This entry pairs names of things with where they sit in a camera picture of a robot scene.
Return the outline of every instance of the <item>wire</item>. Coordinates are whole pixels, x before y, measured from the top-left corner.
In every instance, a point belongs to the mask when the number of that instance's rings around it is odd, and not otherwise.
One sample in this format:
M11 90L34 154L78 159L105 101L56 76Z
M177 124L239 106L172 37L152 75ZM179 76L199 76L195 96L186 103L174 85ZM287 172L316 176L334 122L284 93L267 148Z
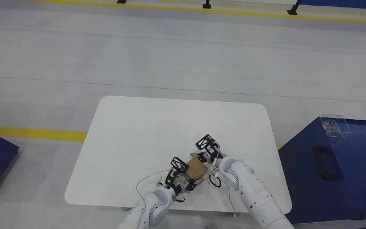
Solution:
M231 201L231 196L230 196L230 190L229 190L229 186L228 186L228 184L227 184L227 182L224 180L224 179L222 179L221 177L217 177L219 180L222 180L225 184L226 184L226 188L227 188L227 190L228 190L228 193L229 193L229 201L230 201L230 204L231 204L231 206L233 207L233 210L234 210L234 215L233 215L233 217L234 218L236 218L236 210L235 210L235 207L234 207L234 204L233 204L233 202Z
M209 175L209 176L208 176L208 179L210 180L211 184L213 184L216 188L221 188L221 180L220 180L220 178L217 178L217 177L216 177L216 179L218 179L218 185L217 185L217 184L215 184L215 183L211 180L211 176L212 176L212 175Z
M138 193L138 195L140 196L140 199L142 199L143 201L144 201L144 204L145 204L145 207L144 207L144 209L142 210L142 213L141 213L141 215L140 215L140 219L139 219L139 221L138 221L138 225L137 225L137 229L139 228L139 226L140 226L140 223L141 223L141 218L142 218L142 215L145 213L145 211L146 211L146 201L145 201L145 198L140 194L140 192L138 191L138 184L140 184L140 182L142 182L143 180L145 180L145 179L147 179L147 178L149 178L149 177L152 177L152 176L154 176L154 175L156 175L156 174L159 174L159 173L162 173L162 172L166 172L166 171L170 171L171 169L166 169L166 170L163 170L163 171L160 171L160 172L157 172L157 173L154 173L154 174L152 174L152 175L150 175L150 176L147 176L147 177L145 177L145 178L143 178L143 179L141 179L137 184L136 184L136 192Z

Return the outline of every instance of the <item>white table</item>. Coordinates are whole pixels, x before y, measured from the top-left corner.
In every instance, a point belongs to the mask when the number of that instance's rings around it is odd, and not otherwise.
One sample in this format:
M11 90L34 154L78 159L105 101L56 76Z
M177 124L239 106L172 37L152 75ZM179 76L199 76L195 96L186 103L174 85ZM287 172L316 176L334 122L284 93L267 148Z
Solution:
M142 178L171 168L196 151L195 143L209 133L223 153L254 167L284 213L291 199L266 109L260 104L170 100L161 98L104 97L75 165L65 200L70 204L134 207L135 186ZM168 172L162 173L163 181ZM155 175L139 185L153 190ZM225 184L208 179L185 194L186 202L171 209L231 212ZM237 212L247 212L232 190Z

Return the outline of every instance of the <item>gray floor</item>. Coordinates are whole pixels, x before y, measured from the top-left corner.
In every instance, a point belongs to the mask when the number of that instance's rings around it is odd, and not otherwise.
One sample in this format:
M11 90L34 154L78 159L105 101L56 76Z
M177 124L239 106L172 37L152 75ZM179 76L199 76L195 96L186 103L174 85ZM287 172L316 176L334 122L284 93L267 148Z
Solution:
M106 95L260 103L278 145L323 113L366 118L364 23L18 1L0 6L0 125L87 131ZM22 153L0 186L1 229L116 227L120 209L63 199L82 143L9 140ZM187 225L256 228L246 214L181 211L159 228Z

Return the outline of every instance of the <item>blue box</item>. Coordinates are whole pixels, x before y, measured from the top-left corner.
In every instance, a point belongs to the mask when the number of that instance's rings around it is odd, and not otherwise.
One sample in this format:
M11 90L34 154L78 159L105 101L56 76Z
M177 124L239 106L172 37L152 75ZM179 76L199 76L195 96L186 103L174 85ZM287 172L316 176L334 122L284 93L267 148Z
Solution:
M14 156L18 154L19 147L0 137L0 176L5 172Z
M280 148L291 223L365 218L366 121L346 121L350 134L329 137L318 117Z

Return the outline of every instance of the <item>yellow floor line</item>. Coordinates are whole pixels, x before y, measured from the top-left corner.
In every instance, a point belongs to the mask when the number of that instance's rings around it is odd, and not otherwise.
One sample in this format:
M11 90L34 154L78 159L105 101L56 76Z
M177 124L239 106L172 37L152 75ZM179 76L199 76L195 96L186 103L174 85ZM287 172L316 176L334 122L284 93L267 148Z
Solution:
M188 1L175 1L175 0L157 0L158 2L166 3L181 3L181 4L194 4L202 5L202 2L188 2ZM243 7L253 9L267 9L267 10L282 10L287 11L290 8L285 7L272 7L272 6L252 6L252 5L239 5L239 4L226 4L226 3L211 3L213 6L226 6L226 7ZM311 9L298 9L297 12L311 12L311 13L329 13L329 14L348 14L348 15L366 15L365 12L351 12L351 11L333 11L333 10L311 10Z
M0 137L27 137L60 141L84 141L86 132L60 129L38 129L23 127L0 127Z
M195 12L206 12L206 13L252 15L252 16L272 17L272 18L292 18L292 19L361 22L361 23L366 22L366 18L363 19L363 18L318 17L318 16L307 16L307 15L287 15L285 13L276 14L276 13L262 13L262 12L239 11L239 10L202 9L202 8L179 7L179 6L132 5L132 4L107 3L107 2L72 1L72 0L34 0L34 1L74 4L74 5L89 5L89 6L109 6L109 7L126 7L126 8L138 8L138 9L153 9L153 10L179 10L179 11L195 11Z

